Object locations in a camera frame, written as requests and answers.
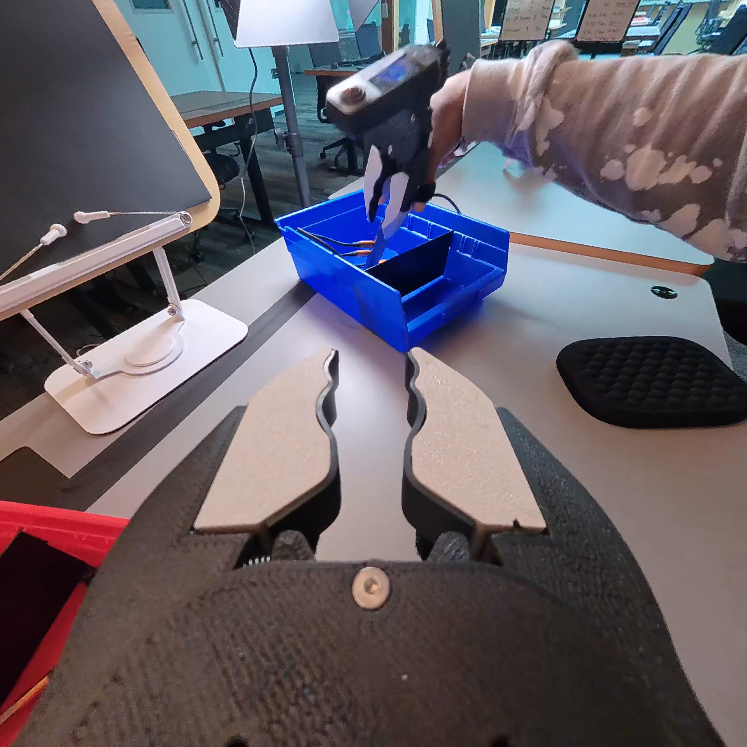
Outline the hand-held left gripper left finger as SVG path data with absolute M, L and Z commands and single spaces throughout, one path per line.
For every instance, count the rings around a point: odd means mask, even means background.
M 339 353 L 322 349 L 249 400 L 193 523 L 198 533 L 322 534 L 340 511 L 332 432 Z

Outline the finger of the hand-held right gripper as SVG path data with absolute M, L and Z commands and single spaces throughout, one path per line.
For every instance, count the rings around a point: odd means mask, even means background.
M 382 237 L 388 242 L 402 226 L 409 211 L 409 175 L 395 173 L 385 183 L 384 196 L 387 197 L 386 211 L 382 219 Z
M 373 222 L 377 214 L 387 178 L 388 157 L 382 155 L 377 146 L 370 146 L 365 168 L 365 208 L 369 222 Z

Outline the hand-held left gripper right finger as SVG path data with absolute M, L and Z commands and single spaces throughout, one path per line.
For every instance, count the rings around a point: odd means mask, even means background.
M 490 537 L 547 524 L 492 400 L 431 353 L 406 359 L 403 514 L 422 537 Z

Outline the blue plastic bin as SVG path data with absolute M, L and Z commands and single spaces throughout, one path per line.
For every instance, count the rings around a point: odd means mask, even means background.
M 384 215 L 367 219 L 362 191 L 278 218 L 296 272 L 318 294 L 394 349 L 406 352 L 498 290 L 507 275 L 509 231 L 478 219 L 428 205 L 410 213 L 389 240 L 382 261 L 454 232 L 444 275 L 405 297 L 368 275 L 366 257 L 342 258 L 354 248 L 319 243 L 296 231 L 347 242 L 374 240 Z

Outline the red plastic bin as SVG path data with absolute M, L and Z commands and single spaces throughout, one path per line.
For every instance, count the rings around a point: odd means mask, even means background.
M 9 546 L 16 534 L 25 532 L 82 559 L 96 571 L 127 523 L 125 518 L 3 501 L 1 550 Z M 94 573 L 76 586 L 11 694 L 1 700 L 2 745 L 13 744 L 48 684 Z

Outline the person's right forearm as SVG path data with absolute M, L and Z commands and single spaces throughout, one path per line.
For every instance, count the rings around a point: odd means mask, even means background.
M 745 55 L 582 60 L 567 42 L 478 61 L 462 115 L 581 199 L 745 263 Z

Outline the person's right hand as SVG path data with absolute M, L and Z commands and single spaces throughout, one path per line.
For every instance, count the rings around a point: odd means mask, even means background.
M 462 141 L 463 110 L 471 72 L 465 70 L 451 76 L 431 97 L 432 137 L 428 164 L 433 178 L 438 168 L 452 159 Z

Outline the black office chair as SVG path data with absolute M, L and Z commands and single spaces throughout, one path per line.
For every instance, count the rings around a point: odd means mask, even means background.
M 322 124 L 330 124 L 326 114 L 326 95 L 330 88 L 341 79 L 353 75 L 364 66 L 360 60 L 345 61 L 342 58 L 337 42 L 322 42 L 309 44 L 312 68 L 305 70 L 305 74 L 314 78 L 317 90 L 316 114 Z M 358 140 L 343 136 L 322 148 L 320 159 L 327 158 L 328 152 L 336 149 L 331 171 L 346 171 L 350 175 L 361 176 L 359 165 L 359 151 L 361 145 Z

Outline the black bin divider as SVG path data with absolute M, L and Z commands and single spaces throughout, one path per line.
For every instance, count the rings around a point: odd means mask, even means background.
M 1 555 L 1 700 L 5 701 L 76 586 L 95 569 L 42 538 L 16 534 Z
M 380 262 L 366 273 L 405 297 L 444 275 L 453 238 L 454 232 L 449 231 Z

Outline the white panel on grey pole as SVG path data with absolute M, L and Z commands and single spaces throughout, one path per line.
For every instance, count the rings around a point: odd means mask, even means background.
M 237 28 L 231 33 L 238 49 L 269 48 L 275 60 L 286 129 L 282 142 L 291 155 L 301 207 L 311 205 L 303 140 L 296 116 L 288 48 L 339 41 L 329 1 L 241 1 Z

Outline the desk with black legs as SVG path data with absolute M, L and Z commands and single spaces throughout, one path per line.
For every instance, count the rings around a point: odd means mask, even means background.
M 242 210 L 230 212 L 221 209 L 217 220 L 238 226 L 241 226 L 242 221 L 249 221 L 279 231 L 258 157 L 250 149 L 255 135 L 274 130 L 271 109 L 282 104 L 281 96 L 201 90 L 172 96 L 171 99 L 188 128 L 202 129 L 202 134 L 194 135 L 193 138 L 220 189 L 239 178 L 242 168 L 247 169 L 258 217 L 250 217 Z

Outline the white easel board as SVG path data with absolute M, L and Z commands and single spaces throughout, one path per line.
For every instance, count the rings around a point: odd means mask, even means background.
M 501 42 L 545 39 L 555 1 L 507 1 L 500 24 Z
M 588 1 L 574 41 L 578 44 L 621 42 L 639 1 Z

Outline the black mesh pad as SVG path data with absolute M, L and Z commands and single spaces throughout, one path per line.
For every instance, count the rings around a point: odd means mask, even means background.
M 565 346 L 557 371 L 575 402 L 629 429 L 730 426 L 746 419 L 746 384 L 694 341 L 665 335 L 592 338 Z

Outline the black board on white stand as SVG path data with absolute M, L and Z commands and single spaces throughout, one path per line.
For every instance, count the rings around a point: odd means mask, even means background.
M 64 364 L 46 393 L 113 433 L 245 340 L 182 300 L 164 246 L 217 215 L 217 180 L 113 2 L 2 2 L 2 320 Z M 71 356 L 32 307 L 153 254 L 166 308 Z

